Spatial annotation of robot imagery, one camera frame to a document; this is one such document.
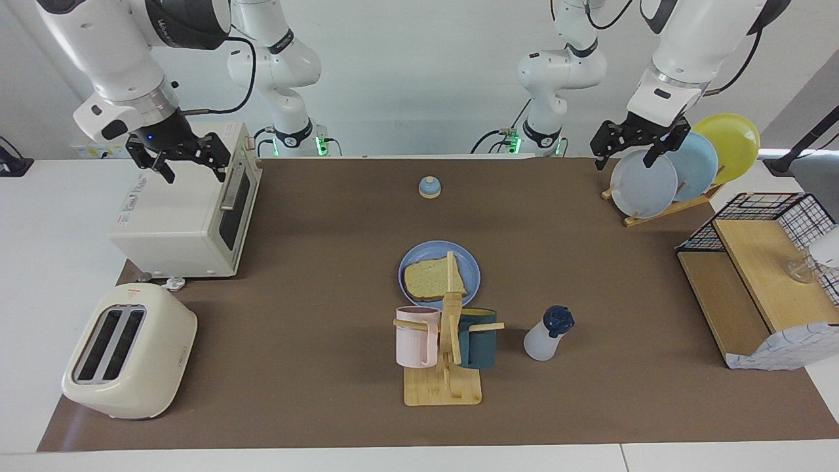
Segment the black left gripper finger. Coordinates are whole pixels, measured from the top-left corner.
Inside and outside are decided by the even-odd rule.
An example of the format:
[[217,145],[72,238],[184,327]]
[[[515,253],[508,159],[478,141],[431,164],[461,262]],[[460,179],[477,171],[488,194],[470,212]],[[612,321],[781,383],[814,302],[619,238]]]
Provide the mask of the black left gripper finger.
[[652,146],[644,156],[644,166],[653,167],[656,159],[663,153],[677,151],[690,132],[689,125],[675,125],[671,131],[662,138],[654,138]]
[[595,167],[598,171],[604,169],[612,155],[625,149],[623,138],[623,125],[605,120],[599,126],[590,142],[591,153],[596,157]]

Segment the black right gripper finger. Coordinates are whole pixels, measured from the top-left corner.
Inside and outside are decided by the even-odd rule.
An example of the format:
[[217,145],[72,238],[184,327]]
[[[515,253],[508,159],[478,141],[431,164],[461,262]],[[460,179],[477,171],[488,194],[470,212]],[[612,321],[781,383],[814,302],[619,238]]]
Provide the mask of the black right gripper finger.
[[129,137],[126,149],[139,169],[150,169],[160,174],[168,184],[174,183],[176,174],[166,162],[165,153],[159,153],[156,157],[150,155],[138,137]]
[[225,168],[228,167],[231,153],[222,139],[215,132],[209,132],[203,137],[197,137],[195,144],[195,163],[210,168],[219,182],[225,182]]

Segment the translucent seasoning bottle blue cap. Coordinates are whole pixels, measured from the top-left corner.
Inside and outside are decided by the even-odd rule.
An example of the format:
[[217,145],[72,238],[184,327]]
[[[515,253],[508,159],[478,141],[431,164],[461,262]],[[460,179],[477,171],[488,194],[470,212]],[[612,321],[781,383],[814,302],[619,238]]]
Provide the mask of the translucent seasoning bottle blue cap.
[[558,344],[564,335],[574,325],[575,320],[568,307],[552,305],[524,336],[522,346],[531,359],[549,361],[555,356]]

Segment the toasted bread slice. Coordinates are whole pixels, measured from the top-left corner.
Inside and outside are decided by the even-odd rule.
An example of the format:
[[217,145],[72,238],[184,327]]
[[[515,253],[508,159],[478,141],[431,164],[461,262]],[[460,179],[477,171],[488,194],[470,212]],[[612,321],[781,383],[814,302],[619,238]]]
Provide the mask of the toasted bread slice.
[[448,260],[420,260],[406,266],[402,272],[402,284],[413,300],[442,300],[448,290]]

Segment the light blue plate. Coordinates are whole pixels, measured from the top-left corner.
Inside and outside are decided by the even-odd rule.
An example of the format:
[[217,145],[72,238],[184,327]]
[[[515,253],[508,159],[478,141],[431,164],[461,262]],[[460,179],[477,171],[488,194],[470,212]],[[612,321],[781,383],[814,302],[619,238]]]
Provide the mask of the light blue plate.
[[716,178],[718,161],[715,147],[698,132],[689,132],[678,150],[663,155],[677,173],[674,201],[689,201],[707,191]]

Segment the grey plate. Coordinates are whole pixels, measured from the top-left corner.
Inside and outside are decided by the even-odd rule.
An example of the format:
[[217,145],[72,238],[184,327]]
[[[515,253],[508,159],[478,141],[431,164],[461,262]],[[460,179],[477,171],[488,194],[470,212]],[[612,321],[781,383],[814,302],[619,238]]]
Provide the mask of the grey plate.
[[672,203],[679,186],[674,165],[660,155],[652,167],[645,167],[646,151],[635,150],[618,159],[610,187],[617,208],[629,217],[653,218]]

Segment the yellow plate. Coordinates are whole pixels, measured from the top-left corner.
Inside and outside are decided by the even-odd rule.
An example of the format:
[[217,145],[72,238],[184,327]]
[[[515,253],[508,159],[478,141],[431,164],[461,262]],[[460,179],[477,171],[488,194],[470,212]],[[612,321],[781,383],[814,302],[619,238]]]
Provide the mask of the yellow plate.
[[713,186],[738,179],[757,161],[759,131],[744,116],[717,113],[694,125],[693,131],[707,138],[716,150],[717,173]]

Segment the wooden plate rack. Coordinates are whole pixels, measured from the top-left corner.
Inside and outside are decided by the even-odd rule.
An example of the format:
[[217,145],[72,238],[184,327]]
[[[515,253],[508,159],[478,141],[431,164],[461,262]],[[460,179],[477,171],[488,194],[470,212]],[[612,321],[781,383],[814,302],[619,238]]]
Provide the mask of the wooden plate rack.
[[709,203],[711,197],[722,189],[723,184],[711,185],[707,191],[699,196],[684,200],[684,201],[667,201],[668,206],[664,207],[665,197],[671,194],[671,190],[675,193],[676,188],[653,188],[652,190],[635,190],[635,188],[627,188],[629,192],[621,191],[620,189],[609,186],[608,189],[600,194],[603,200],[612,200],[614,205],[623,213],[626,218],[621,222],[624,227],[633,227],[642,223],[653,221],[654,219],[663,218],[665,216],[681,212],[696,207],[704,203]]

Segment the periwinkle blue plate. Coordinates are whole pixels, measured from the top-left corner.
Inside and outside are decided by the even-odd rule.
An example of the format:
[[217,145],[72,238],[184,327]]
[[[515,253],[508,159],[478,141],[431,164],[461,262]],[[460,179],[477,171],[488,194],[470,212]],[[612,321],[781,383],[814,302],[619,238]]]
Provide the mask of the periwinkle blue plate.
[[463,304],[469,305],[477,295],[480,288],[480,268],[478,263],[469,250],[463,248],[461,245],[446,241],[446,240],[429,240],[411,248],[399,264],[397,272],[398,282],[402,295],[408,299],[410,303],[419,305],[420,307],[434,307],[442,308],[442,301],[420,301],[419,298],[414,298],[407,290],[404,278],[404,270],[414,263],[423,260],[444,259],[447,253],[452,251],[458,263],[459,274],[465,284],[465,295],[463,297]]

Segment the white toaster oven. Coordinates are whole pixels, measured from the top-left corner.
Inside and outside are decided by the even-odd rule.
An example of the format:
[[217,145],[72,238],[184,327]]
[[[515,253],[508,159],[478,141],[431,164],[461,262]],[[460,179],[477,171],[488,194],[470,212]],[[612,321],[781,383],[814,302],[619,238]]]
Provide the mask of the white toaster oven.
[[194,123],[215,132],[231,154],[222,179],[204,165],[172,161],[173,183],[142,171],[108,237],[140,271],[156,279],[236,275],[263,171],[241,122]]

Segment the white power box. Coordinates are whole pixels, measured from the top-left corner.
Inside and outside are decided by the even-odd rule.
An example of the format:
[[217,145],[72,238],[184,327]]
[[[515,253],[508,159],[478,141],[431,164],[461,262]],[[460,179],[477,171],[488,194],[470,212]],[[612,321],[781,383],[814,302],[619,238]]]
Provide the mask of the white power box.
[[73,142],[71,149],[80,159],[131,159],[124,143]]

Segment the black desk object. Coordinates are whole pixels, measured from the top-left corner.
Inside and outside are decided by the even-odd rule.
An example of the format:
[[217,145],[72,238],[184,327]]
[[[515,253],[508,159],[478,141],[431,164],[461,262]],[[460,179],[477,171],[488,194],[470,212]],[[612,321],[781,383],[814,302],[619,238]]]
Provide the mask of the black desk object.
[[33,164],[33,158],[24,157],[14,144],[0,135],[0,177],[21,177]]

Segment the clear glass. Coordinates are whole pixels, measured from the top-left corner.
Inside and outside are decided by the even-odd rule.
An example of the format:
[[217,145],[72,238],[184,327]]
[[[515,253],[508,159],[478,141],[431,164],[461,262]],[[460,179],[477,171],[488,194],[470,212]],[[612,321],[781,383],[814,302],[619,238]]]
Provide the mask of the clear glass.
[[785,271],[791,279],[800,283],[812,283],[818,278],[816,263],[809,255],[788,260]]

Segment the cream two-slot toaster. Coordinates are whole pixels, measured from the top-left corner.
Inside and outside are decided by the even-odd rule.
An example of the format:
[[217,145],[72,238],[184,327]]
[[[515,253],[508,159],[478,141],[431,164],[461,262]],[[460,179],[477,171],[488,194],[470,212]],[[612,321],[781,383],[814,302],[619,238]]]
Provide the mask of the cream two-slot toaster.
[[111,418],[154,418],[176,397],[196,335],[197,315],[165,287],[115,286],[82,329],[62,392]]

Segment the wooden box with mesh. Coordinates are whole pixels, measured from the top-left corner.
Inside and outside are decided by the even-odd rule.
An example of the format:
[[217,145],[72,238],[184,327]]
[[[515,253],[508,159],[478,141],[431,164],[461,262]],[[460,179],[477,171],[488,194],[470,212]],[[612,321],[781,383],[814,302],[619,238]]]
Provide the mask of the wooden box with mesh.
[[[728,355],[729,367],[795,370],[839,355],[839,302],[821,283],[839,275],[839,226],[802,250],[776,221],[725,220],[715,228],[770,332],[755,352]],[[785,271],[788,260],[806,255],[818,272],[812,283]]]

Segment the dark teal mug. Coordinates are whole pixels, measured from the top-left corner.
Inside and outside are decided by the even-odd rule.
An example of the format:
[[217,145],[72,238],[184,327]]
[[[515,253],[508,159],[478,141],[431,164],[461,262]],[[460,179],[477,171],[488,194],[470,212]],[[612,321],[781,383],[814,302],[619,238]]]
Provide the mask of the dark teal mug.
[[492,368],[496,361],[496,331],[485,330],[470,332],[474,325],[488,325],[498,321],[497,313],[492,309],[464,307],[459,316],[458,342],[462,368]]

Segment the brown table mat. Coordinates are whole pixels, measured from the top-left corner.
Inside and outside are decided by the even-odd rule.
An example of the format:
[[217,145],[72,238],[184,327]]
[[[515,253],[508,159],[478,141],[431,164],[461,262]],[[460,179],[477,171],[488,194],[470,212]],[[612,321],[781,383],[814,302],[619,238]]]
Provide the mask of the brown table mat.
[[[167,412],[62,399],[39,450],[839,437],[802,368],[726,368],[674,253],[710,206],[626,228],[608,179],[589,159],[267,159],[237,277],[177,293],[198,329]],[[426,240],[474,255],[472,303],[506,324],[479,405],[402,401],[397,269]],[[535,361],[522,341],[552,305],[575,325]]]

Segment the pink mug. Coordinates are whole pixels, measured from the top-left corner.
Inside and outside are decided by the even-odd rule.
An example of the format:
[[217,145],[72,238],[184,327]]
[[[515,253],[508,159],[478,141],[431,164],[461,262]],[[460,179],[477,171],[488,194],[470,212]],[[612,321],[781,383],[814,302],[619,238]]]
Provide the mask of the pink mug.
[[396,319],[419,323],[423,329],[396,326],[398,365],[406,368],[429,368],[438,362],[440,311],[432,307],[400,307]]

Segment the wooden mug tree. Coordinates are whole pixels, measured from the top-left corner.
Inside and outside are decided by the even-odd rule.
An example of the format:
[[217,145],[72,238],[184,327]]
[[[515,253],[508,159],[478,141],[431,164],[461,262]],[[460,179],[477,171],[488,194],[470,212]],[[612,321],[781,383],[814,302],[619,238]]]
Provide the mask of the wooden mug tree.
[[404,403],[407,406],[477,405],[482,401],[480,374],[476,368],[461,365],[459,318],[462,296],[454,290],[455,255],[449,251],[447,291],[437,323],[393,319],[393,326],[427,334],[426,340],[438,347],[437,364],[404,368]]

